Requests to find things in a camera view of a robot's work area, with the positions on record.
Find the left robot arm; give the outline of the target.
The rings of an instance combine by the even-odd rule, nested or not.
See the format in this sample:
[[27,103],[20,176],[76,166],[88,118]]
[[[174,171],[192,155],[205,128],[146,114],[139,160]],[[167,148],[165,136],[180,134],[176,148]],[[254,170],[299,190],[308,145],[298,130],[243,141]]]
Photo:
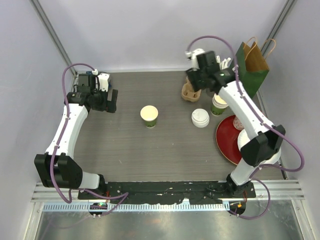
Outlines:
[[68,105],[64,106],[57,132],[45,153],[35,156],[34,164],[44,187],[53,188],[54,177],[60,189],[88,189],[93,198],[100,200],[107,192],[105,179],[101,174],[82,170],[74,160],[75,145],[90,110],[116,112],[119,91],[113,89],[108,100],[107,91],[86,89],[88,92],[74,91],[66,95]]

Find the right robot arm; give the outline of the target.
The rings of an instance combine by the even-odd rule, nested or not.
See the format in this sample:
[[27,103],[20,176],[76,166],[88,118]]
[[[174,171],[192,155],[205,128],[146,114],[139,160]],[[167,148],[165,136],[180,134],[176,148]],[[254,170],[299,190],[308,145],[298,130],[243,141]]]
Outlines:
[[249,138],[240,148],[241,160],[226,178],[226,193],[233,198],[243,193],[256,169],[275,165],[280,158],[283,139],[274,133],[286,131],[275,126],[253,103],[239,80],[237,68],[221,69],[214,51],[187,51],[192,67],[186,71],[195,91],[208,89],[219,95],[240,120]]

